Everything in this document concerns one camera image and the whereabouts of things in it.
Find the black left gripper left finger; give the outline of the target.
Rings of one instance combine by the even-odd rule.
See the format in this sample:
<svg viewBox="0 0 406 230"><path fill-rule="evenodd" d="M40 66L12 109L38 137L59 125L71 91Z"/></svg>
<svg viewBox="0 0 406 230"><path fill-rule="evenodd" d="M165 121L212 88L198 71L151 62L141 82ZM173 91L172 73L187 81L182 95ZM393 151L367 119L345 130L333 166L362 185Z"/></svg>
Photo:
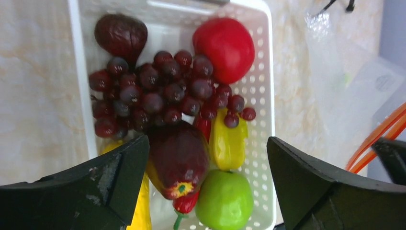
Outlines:
<svg viewBox="0 0 406 230"><path fill-rule="evenodd" d="M3 230L124 230L135 212L149 153L141 135L32 183L0 188Z"/></svg>

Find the dark maroon fig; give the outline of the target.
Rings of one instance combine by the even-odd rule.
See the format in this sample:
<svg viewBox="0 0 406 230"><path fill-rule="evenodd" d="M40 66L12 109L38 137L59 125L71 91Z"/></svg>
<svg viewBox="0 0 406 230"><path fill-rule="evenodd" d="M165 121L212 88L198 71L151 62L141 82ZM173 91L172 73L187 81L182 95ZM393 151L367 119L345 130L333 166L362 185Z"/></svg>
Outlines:
<svg viewBox="0 0 406 230"><path fill-rule="evenodd" d="M139 19L124 14L106 14L95 25L97 44L115 57L135 65L148 37L146 25Z"/></svg>

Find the dark red grape bunch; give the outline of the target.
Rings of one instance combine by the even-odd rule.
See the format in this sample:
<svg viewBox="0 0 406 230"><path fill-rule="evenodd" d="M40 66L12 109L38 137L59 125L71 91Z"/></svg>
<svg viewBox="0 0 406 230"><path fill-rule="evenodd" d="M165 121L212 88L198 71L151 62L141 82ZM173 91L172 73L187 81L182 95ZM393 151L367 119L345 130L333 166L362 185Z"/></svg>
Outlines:
<svg viewBox="0 0 406 230"><path fill-rule="evenodd" d="M156 53L134 71L121 57L112 57L104 69L91 73L89 86L102 98L91 97L95 134L124 139L131 130L144 132L180 122L182 115L208 136L211 121L219 118L226 128L238 127L256 118L256 110L234 94L226 76L214 75L214 63L206 56L186 50L175 55Z"/></svg>

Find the clear orange-zip bag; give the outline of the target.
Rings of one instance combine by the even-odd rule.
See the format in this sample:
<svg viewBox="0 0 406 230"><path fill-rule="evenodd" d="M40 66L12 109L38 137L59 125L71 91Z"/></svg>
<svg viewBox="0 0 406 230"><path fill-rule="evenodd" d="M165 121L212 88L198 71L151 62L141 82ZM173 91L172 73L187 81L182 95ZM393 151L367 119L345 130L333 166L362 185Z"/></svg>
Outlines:
<svg viewBox="0 0 406 230"><path fill-rule="evenodd" d="M359 173L376 158L378 138L406 131L406 73L336 35L329 13L308 15L305 22L326 161Z"/></svg>

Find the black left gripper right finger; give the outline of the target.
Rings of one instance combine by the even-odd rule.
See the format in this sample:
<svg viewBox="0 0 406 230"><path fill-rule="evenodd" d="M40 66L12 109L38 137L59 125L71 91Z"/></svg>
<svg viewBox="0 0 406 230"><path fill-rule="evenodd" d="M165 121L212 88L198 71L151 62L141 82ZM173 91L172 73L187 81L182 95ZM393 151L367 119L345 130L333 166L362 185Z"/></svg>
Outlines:
<svg viewBox="0 0 406 230"><path fill-rule="evenodd" d="M267 153L286 229L405 229L404 185L348 172L277 137Z"/></svg>

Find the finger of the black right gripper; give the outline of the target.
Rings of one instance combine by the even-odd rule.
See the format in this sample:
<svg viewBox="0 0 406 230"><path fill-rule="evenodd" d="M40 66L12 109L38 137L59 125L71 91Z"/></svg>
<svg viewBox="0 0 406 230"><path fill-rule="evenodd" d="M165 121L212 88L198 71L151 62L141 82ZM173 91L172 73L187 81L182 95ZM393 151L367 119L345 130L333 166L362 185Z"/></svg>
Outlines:
<svg viewBox="0 0 406 230"><path fill-rule="evenodd" d="M392 183L406 185L406 142L379 138L372 145Z"/></svg>

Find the green apple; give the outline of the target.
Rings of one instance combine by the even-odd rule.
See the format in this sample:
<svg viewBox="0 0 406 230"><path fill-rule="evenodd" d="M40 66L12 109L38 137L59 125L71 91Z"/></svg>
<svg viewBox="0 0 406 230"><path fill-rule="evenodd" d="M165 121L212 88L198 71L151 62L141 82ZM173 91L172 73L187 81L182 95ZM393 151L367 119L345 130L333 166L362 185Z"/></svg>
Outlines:
<svg viewBox="0 0 406 230"><path fill-rule="evenodd" d="M195 206L197 219L213 230L240 230L253 212L248 180L236 172L211 170Z"/></svg>

